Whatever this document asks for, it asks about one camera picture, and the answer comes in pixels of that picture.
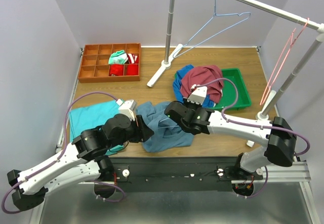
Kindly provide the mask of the grey-blue tank top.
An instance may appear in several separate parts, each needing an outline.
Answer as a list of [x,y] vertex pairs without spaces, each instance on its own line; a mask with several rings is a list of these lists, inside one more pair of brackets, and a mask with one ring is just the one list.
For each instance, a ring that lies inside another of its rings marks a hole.
[[143,117],[145,124],[154,131],[154,135],[142,143],[143,148],[149,153],[157,153],[174,147],[191,146],[194,136],[182,129],[157,129],[159,120],[165,119],[164,114],[168,101],[153,105],[150,101],[137,107],[137,114]]

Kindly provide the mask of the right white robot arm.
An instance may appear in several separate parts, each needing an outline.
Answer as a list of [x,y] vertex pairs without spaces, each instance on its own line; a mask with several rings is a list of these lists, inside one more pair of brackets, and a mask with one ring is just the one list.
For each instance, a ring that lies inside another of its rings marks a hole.
[[258,148],[239,154],[235,164],[229,167],[228,174],[234,179],[249,179],[258,169],[270,164],[280,167],[293,164],[297,135],[281,117],[272,121],[250,120],[178,101],[166,107],[165,115],[192,135],[225,134],[258,143]]

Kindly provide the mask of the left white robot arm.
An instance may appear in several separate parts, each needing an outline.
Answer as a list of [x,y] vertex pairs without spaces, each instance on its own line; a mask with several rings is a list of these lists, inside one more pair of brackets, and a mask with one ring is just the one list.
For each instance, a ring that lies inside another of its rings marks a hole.
[[126,142],[145,142],[153,135],[141,115],[130,119],[117,114],[104,125],[83,131],[36,166],[8,172],[11,189],[6,195],[12,197],[15,213],[20,213],[40,205],[58,188],[88,180],[109,180],[114,169],[106,152]]

